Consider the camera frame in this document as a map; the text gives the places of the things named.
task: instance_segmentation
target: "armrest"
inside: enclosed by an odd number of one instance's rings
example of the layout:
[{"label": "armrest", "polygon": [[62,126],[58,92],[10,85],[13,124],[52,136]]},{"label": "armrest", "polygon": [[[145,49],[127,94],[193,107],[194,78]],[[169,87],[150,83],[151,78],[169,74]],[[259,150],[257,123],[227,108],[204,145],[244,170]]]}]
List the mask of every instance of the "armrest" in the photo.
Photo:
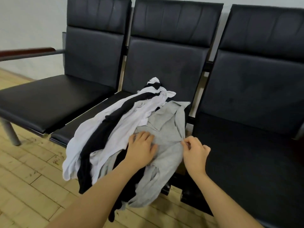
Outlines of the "armrest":
[{"label": "armrest", "polygon": [[61,53],[64,53],[64,49],[55,50],[52,47],[2,50],[0,51],[0,61],[41,57]]}]

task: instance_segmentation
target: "metal chair leg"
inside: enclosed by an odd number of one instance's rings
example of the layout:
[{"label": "metal chair leg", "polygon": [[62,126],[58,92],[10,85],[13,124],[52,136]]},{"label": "metal chair leg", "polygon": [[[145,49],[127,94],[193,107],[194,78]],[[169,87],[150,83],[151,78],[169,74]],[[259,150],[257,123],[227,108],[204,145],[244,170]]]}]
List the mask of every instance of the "metal chair leg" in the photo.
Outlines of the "metal chair leg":
[{"label": "metal chair leg", "polygon": [[12,124],[3,118],[0,118],[0,122],[4,128],[4,131],[6,132],[7,136],[9,137],[11,143],[14,146],[21,145],[21,142],[20,142],[19,138],[17,137],[17,134],[16,134],[14,128],[12,127]]}]

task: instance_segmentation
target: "chair backrest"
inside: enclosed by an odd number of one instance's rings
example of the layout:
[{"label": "chair backrest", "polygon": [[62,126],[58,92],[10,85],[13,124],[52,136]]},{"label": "chair backrest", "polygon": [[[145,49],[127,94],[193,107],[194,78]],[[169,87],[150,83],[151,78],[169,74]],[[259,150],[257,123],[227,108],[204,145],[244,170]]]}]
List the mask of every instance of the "chair backrest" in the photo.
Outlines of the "chair backrest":
[{"label": "chair backrest", "polygon": [[136,0],[122,90],[158,77],[178,101],[193,101],[223,4]]},{"label": "chair backrest", "polygon": [[199,111],[294,136],[304,121],[304,10],[233,5]]},{"label": "chair backrest", "polygon": [[65,74],[117,88],[131,0],[68,0]]}]

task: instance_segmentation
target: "chair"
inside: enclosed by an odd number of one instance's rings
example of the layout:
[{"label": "chair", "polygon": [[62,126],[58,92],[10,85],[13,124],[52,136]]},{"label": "chair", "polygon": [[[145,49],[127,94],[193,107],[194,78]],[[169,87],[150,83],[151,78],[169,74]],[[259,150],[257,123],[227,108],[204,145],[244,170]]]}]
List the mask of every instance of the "chair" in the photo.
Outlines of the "chair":
[{"label": "chair", "polygon": [[0,117],[13,144],[20,142],[10,122],[42,136],[117,91],[130,11],[131,0],[68,0],[64,51],[47,48],[2,54],[2,60],[54,53],[64,53],[65,58],[65,75],[0,91]]},{"label": "chair", "polygon": [[[303,227],[304,10],[233,5],[193,136],[208,176],[265,227]],[[189,175],[181,201],[211,211]]]},{"label": "chair", "polygon": [[222,6],[136,0],[122,91],[52,133],[50,140],[66,147],[82,122],[135,94],[155,76],[167,90],[177,93],[172,100],[192,102]]}]

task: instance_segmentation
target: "parquet floor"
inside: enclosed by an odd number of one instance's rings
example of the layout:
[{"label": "parquet floor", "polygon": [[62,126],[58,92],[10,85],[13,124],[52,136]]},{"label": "parquet floor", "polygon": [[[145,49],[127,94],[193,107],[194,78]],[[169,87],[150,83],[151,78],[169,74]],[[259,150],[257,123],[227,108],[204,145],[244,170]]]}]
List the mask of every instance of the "parquet floor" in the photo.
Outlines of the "parquet floor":
[{"label": "parquet floor", "polygon": [[[0,70],[0,89],[29,82]],[[0,126],[0,228],[42,228],[77,197],[77,180],[64,181],[61,165],[65,149],[13,125],[21,146],[13,146]],[[106,228],[208,227],[214,218],[180,202],[181,190],[172,187],[150,206],[118,211]]]}]

